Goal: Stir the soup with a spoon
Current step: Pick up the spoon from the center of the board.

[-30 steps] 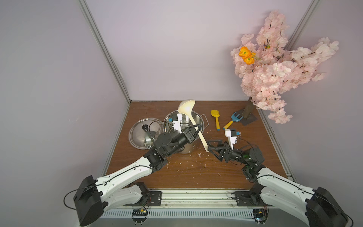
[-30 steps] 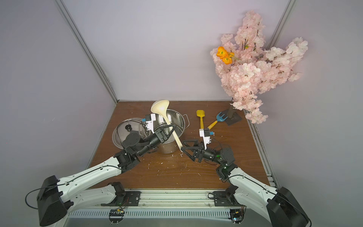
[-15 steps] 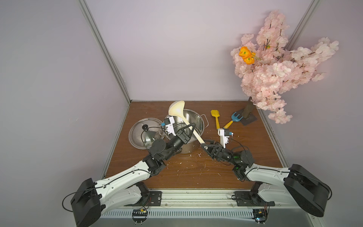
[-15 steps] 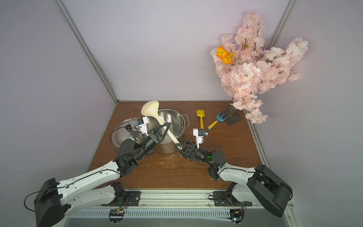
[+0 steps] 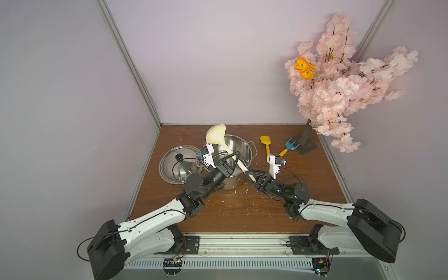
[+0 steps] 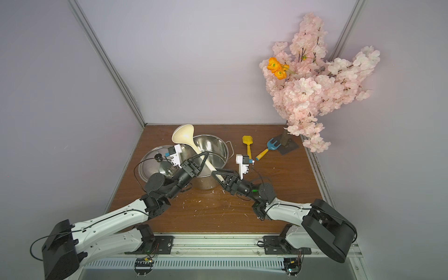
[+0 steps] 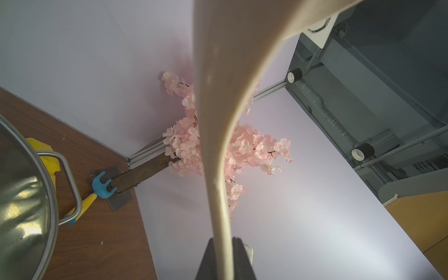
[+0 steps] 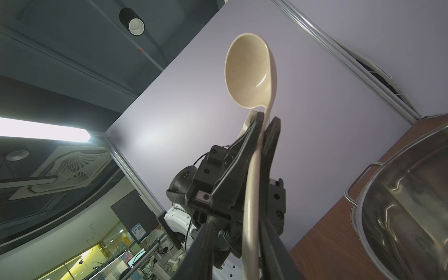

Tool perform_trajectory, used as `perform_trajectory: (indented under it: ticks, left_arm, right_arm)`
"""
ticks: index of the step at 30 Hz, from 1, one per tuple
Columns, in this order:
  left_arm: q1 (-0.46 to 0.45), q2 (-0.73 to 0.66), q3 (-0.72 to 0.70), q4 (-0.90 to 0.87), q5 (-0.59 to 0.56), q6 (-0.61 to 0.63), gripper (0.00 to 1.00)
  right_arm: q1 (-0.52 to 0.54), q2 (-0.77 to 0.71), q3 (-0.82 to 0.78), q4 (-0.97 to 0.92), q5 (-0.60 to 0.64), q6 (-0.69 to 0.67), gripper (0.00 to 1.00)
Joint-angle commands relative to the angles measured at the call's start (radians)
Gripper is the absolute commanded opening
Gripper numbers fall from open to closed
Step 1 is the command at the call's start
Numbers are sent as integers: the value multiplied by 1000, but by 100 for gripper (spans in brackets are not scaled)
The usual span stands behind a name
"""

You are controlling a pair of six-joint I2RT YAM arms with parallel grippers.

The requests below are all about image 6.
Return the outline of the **stainless steel pot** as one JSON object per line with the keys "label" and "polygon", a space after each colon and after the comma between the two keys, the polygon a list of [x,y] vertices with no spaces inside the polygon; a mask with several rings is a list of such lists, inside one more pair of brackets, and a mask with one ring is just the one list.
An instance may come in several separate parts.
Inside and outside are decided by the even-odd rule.
{"label": "stainless steel pot", "polygon": [[[214,135],[197,135],[193,137],[193,141],[200,152],[205,151],[209,153],[207,161],[215,169],[224,169],[229,159],[235,154],[231,141],[224,141]],[[205,164],[200,175],[193,179],[193,187],[199,190],[212,190],[220,187],[220,184],[212,177],[211,173],[212,171]]]}

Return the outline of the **glass pot lid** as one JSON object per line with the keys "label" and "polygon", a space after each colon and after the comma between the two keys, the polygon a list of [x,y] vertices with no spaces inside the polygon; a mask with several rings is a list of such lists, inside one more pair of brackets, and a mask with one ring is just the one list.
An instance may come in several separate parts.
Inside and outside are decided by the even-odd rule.
{"label": "glass pot lid", "polygon": [[172,177],[174,173],[180,169],[173,166],[166,158],[165,153],[168,151],[168,147],[160,146],[150,150],[142,159],[138,165],[138,174],[143,182],[147,182],[148,179],[155,173],[160,173],[168,177]]}

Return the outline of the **cream plastic ladle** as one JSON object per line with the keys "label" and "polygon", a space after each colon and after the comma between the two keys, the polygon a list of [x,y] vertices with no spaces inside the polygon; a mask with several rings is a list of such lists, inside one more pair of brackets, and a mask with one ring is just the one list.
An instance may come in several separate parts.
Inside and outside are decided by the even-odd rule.
{"label": "cream plastic ladle", "polygon": [[[182,153],[180,155],[181,162],[183,163],[185,160],[200,154],[201,152],[197,148],[196,144],[193,141],[194,137],[194,126],[191,124],[185,124],[175,129],[171,140],[175,144],[180,144],[182,147]],[[208,168],[211,171],[216,170],[210,162],[207,163]]]}

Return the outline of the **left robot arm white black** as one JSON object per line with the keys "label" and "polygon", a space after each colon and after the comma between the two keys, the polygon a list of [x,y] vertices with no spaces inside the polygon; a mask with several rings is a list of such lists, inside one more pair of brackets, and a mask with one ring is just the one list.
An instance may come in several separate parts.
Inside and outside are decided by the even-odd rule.
{"label": "left robot arm white black", "polygon": [[116,211],[76,224],[69,220],[57,223],[51,233],[43,237],[45,279],[62,280],[70,276],[81,266],[88,246],[94,242],[162,215],[171,206],[170,200],[202,172],[208,156],[208,152],[202,152],[185,160],[171,178],[153,174],[145,185],[145,195]]}

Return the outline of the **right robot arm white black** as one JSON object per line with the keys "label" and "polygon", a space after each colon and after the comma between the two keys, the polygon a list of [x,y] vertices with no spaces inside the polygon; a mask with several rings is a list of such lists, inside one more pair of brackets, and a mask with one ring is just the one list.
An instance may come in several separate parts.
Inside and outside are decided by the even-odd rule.
{"label": "right robot arm white black", "polygon": [[212,177],[224,191],[252,201],[258,219],[284,221],[302,227],[317,247],[330,259],[344,263],[351,245],[356,241],[356,227],[322,199],[298,204],[277,198],[271,183],[253,184],[232,170],[217,169]]}

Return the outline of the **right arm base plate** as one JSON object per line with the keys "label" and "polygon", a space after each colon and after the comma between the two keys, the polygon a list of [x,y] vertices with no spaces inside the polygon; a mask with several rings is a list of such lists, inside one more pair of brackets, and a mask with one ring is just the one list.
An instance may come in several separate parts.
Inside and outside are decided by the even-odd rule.
{"label": "right arm base plate", "polygon": [[285,238],[280,236],[264,236],[257,246],[264,250],[266,255],[311,255],[308,247],[294,248]]}

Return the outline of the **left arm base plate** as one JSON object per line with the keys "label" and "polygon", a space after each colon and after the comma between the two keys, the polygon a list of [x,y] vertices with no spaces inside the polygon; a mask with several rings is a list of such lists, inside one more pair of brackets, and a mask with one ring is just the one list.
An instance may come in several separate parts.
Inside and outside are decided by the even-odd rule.
{"label": "left arm base plate", "polygon": [[133,252],[125,252],[124,254],[145,254],[145,255],[159,255],[170,254],[174,236],[153,236],[143,238],[142,245]]}

